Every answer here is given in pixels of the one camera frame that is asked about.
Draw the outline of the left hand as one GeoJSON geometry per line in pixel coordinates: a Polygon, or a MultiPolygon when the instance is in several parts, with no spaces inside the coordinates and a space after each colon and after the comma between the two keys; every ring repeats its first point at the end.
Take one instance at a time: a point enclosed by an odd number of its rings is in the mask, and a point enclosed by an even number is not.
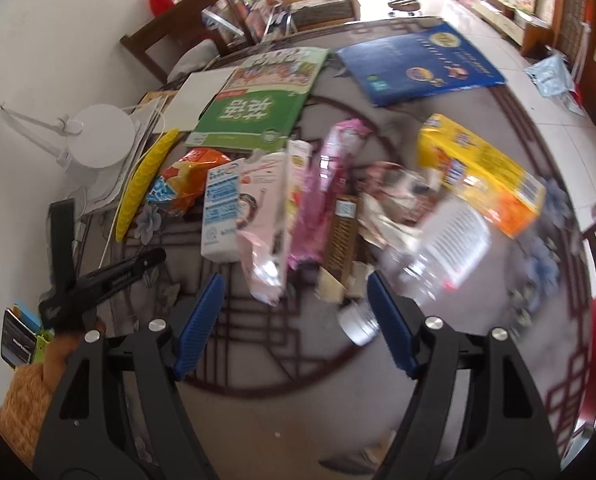
{"type": "Polygon", "coordinates": [[[46,346],[42,366],[43,384],[50,393],[54,393],[68,365],[72,353],[84,339],[84,332],[65,332],[57,334],[46,346]]]}

